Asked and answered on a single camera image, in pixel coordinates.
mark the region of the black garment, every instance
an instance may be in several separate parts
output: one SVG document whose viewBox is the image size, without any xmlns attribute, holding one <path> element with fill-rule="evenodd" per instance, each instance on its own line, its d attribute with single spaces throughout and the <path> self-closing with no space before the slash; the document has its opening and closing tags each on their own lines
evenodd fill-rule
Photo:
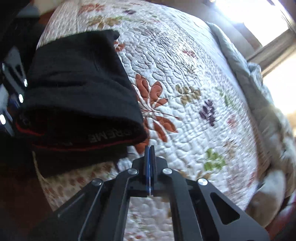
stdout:
<svg viewBox="0 0 296 241">
<path fill-rule="evenodd" d="M 136 94 L 113 47 L 118 37 L 85 32 L 36 51 L 15 123 L 35 148 L 85 151 L 145 140 Z"/>
</svg>

